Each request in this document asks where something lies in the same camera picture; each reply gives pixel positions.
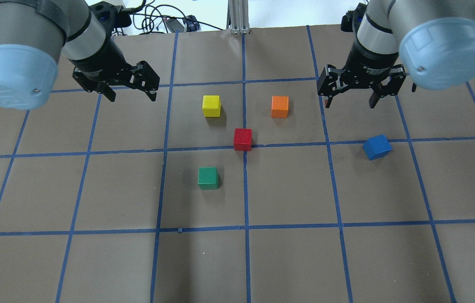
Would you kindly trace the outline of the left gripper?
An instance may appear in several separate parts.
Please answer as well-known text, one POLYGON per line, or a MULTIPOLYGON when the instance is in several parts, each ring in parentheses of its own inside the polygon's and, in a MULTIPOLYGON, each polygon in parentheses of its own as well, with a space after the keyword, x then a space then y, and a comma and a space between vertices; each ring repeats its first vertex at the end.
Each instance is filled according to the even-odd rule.
POLYGON ((110 102, 115 102, 113 86, 125 86, 144 92, 149 100, 156 102, 160 77, 145 60, 135 65, 128 63, 124 54, 111 38, 106 38, 94 55, 81 60, 72 60, 73 79, 86 92, 97 92, 110 102))

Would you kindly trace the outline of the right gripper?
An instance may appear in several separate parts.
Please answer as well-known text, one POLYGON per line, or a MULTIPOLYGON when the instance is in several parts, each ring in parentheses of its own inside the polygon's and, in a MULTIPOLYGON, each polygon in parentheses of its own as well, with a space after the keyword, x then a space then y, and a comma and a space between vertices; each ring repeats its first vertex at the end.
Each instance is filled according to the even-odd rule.
POLYGON ((402 64, 396 64, 397 53, 378 54, 353 43, 345 65, 337 68, 326 64, 317 81, 317 94, 323 96, 329 109, 335 96, 353 89, 371 89, 369 107, 374 109, 380 99, 395 96, 406 79, 402 64))

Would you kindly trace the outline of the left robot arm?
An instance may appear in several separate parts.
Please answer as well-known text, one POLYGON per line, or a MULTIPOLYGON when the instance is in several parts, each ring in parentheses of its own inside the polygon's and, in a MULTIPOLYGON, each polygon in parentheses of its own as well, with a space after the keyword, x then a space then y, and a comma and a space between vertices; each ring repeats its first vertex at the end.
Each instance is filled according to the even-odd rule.
POLYGON ((86 92, 115 101, 114 86, 145 92, 155 101, 160 78, 141 60, 129 64, 111 38, 131 25, 138 8, 101 1, 0 0, 0 107, 27 111, 44 105, 58 75, 60 57, 86 92))

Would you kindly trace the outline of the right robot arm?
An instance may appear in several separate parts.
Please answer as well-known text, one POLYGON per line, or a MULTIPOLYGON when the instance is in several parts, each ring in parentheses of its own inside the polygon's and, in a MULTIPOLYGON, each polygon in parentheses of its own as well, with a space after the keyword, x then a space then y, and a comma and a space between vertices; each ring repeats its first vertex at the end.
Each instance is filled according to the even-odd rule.
POLYGON ((326 65, 317 94, 330 107, 353 89, 371 89, 369 107, 396 96, 410 75, 412 90, 444 90, 475 77, 475 0, 370 0, 340 24, 353 34, 345 65, 326 65))

